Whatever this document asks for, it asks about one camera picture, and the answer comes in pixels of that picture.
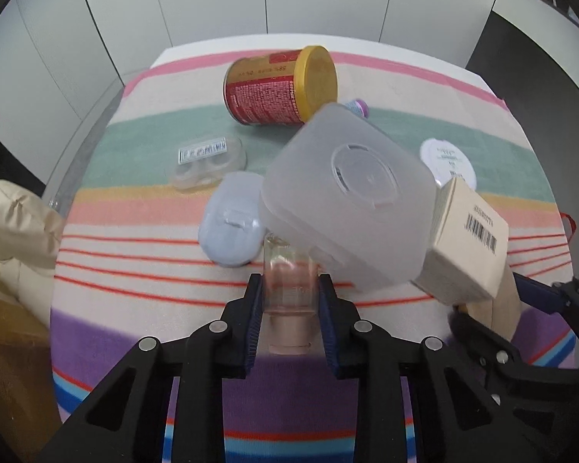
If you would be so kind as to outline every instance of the striped tablecloth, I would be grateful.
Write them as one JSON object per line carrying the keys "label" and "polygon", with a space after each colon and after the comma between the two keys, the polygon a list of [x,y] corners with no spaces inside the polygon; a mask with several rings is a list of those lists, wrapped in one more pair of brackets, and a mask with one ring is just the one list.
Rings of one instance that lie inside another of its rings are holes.
{"label": "striped tablecloth", "polygon": [[[260,269],[224,269],[208,261],[197,232],[213,188],[179,193],[168,175],[180,144],[208,135],[237,135],[247,169],[265,173],[296,129],[238,125],[223,103],[223,77],[239,57],[307,44],[332,52],[340,101],[366,100],[371,122],[394,141],[416,155],[431,137],[463,150],[476,171],[477,191],[511,227],[514,271],[544,283],[571,279],[547,178],[519,124],[478,76],[414,52],[334,37],[264,35],[178,47],[126,86],[68,217],[51,317],[63,419],[139,338],[188,336],[219,318]],[[371,294],[340,284],[338,291],[356,303],[362,318],[394,336],[420,341],[450,335],[449,308],[410,284]],[[572,366],[574,335],[559,315],[525,309],[514,344],[530,363]],[[258,354],[247,380],[224,383],[223,401],[229,462],[351,461],[357,385],[332,377],[321,347],[303,358]],[[174,406],[175,392],[166,460]],[[413,458],[409,408],[406,431]]]}

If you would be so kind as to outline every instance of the barcode sticker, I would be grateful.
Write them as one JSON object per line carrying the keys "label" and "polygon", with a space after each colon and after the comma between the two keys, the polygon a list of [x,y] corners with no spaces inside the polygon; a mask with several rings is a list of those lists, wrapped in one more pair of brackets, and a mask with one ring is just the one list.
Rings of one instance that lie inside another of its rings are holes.
{"label": "barcode sticker", "polygon": [[495,254],[495,245],[498,241],[472,214],[467,215],[466,230]]}
{"label": "barcode sticker", "polygon": [[227,143],[224,137],[207,140],[192,146],[186,146],[178,150],[178,165],[188,164],[196,160],[205,159],[214,155],[220,155],[227,151]]}

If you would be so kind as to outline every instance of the gold can lid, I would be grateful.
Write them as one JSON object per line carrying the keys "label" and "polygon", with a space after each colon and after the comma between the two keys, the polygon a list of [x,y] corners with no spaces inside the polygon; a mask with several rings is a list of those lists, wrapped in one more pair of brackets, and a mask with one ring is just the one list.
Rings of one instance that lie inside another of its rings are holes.
{"label": "gold can lid", "polygon": [[324,104],[337,102],[337,71],[330,53],[320,45],[304,47],[294,70],[296,107],[307,122]]}

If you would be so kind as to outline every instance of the cardboard box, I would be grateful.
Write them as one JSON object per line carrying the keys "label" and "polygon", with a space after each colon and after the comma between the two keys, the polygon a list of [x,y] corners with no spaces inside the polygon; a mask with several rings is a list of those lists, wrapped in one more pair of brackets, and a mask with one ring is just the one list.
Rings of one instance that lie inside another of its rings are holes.
{"label": "cardboard box", "polygon": [[443,304],[498,295],[508,251],[508,224],[455,177],[438,191],[429,248],[414,280]]}
{"label": "cardboard box", "polygon": [[32,463],[58,428],[49,332],[0,282],[0,435]]}
{"label": "cardboard box", "polygon": [[508,265],[505,266],[498,296],[494,300],[468,303],[460,309],[505,340],[510,341],[517,330],[522,310],[513,270]]}

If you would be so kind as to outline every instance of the dark floor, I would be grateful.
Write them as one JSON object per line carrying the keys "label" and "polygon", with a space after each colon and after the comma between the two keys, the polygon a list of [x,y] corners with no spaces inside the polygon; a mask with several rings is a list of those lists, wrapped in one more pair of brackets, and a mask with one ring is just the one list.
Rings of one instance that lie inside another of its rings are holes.
{"label": "dark floor", "polygon": [[571,241],[579,275],[579,89],[535,42],[491,13],[467,69],[506,101],[578,230]]}
{"label": "dark floor", "polygon": [[38,196],[43,195],[45,185],[17,160],[0,142],[0,179],[15,182]]}

